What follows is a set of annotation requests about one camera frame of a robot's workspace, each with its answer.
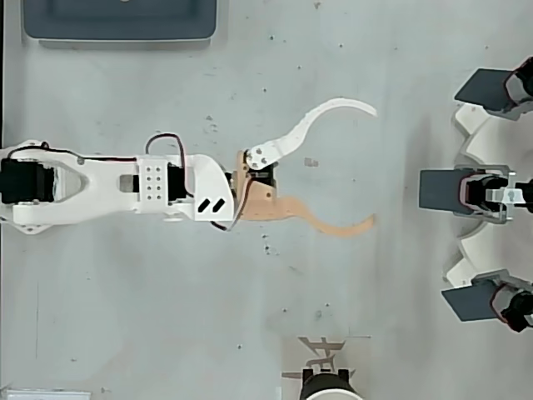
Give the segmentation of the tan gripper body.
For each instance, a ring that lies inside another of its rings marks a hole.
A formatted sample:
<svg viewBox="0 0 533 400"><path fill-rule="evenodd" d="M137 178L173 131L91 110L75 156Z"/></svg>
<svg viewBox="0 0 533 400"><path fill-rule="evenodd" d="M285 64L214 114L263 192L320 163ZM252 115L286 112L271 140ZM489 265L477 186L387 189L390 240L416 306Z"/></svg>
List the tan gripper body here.
<svg viewBox="0 0 533 400"><path fill-rule="evenodd" d="M275 164L261 170L247 166L245 152L237 152L237 165L232 173L232 191L237 221L269 221L275 217Z"/></svg>

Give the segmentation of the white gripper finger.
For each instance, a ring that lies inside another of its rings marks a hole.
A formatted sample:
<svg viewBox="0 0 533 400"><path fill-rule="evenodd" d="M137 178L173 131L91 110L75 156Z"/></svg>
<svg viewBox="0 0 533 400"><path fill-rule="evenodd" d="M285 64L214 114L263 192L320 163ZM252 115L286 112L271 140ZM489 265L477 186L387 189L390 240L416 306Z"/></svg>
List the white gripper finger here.
<svg viewBox="0 0 533 400"><path fill-rule="evenodd" d="M368 103L343 97L332 98L308 111L285 135L246 150L247 166L253 170L261 170L279 162L285 156L295 152L304 143L312 124L321 115L343 107L356 109L374 118L378 116L377 110Z"/></svg>

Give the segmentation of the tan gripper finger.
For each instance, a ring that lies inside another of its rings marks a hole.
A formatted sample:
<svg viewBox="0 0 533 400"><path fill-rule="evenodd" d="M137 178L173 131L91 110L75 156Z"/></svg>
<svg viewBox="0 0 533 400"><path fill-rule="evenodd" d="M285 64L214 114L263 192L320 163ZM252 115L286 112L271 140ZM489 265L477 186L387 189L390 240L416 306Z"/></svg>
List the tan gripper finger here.
<svg viewBox="0 0 533 400"><path fill-rule="evenodd" d="M349 238L363 234L372 229L376 222L376 215L371 214L363 221L351 226L333 226L315 217L307 205L296 197L279 197L277 206L282 210L284 217L299 217L307 221L319 232L339 238Z"/></svg>

